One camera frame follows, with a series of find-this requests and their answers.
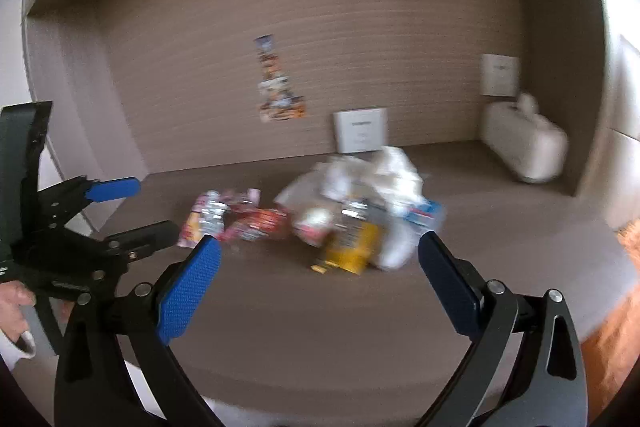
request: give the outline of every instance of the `blue gripper pad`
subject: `blue gripper pad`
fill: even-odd
[[[84,197],[95,203],[101,201],[119,200],[129,198],[140,191],[140,182],[135,178],[123,178],[121,180],[110,180],[108,182],[95,182],[91,188],[84,193]]]
[[[165,346],[185,332],[219,267],[220,243],[206,235],[159,296],[156,332]]]

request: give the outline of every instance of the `wooden desk surface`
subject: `wooden desk surface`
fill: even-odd
[[[634,284],[614,234],[557,185],[515,181],[478,142],[406,152],[421,174],[430,174],[424,194],[446,206],[440,235],[449,250],[514,292],[560,289],[581,338]],[[323,159],[152,174],[102,233],[161,219],[181,224],[207,189],[261,188],[264,205]],[[188,252],[169,248],[133,264],[121,291],[155,281]],[[422,415],[468,341],[454,332],[417,261],[392,273],[321,276],[308,269],[316,253],[297,239],[225,248],[188,331],[171,344],[185,372],[205,396],[305,422],[391,425]],[[516,350],[510,344],[492,391],[506,381]]]

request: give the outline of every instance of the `orange fabric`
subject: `orange fabric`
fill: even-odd
[[[640,220],[618,233],[620,244],[640,271]],[[609,404],[640,355],[640,284],[582,343],[589,421]]]

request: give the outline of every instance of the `sticker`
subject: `sticker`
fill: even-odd
[[[260,105],[260,120],[268,122],[306,116],[304,97],[293,95],[289,77],[282,73],[280,58],[273,49],[273,36],[258,37],[255,44],[263,79],[258,84],[258,91],[264,100]]]

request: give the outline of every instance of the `screw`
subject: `screw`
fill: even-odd
[[[80,306],[84,306],[85,304],[89,304],[90,300],[91,300],[91,294],[89,294],[89,293],[81,293],[78,296],[78,304]]]
[[[549,293],[549,298],[553,302],[561,302],[562,301],[562,294],[558,290],[549,290],[548,293]]]
[[[495,293],[496,295],[500,295],[504,293],[504,284],[502,284],[500,281],[497,281],[495,279],[490,280],[486,284],[486,287],[489,288],[489,291],[491,293]]]
[[[151,293],[151,285],[148,282],[141,282],[138,286],[133,289],[133,293],[135,293],[138,297],[146,297]]]

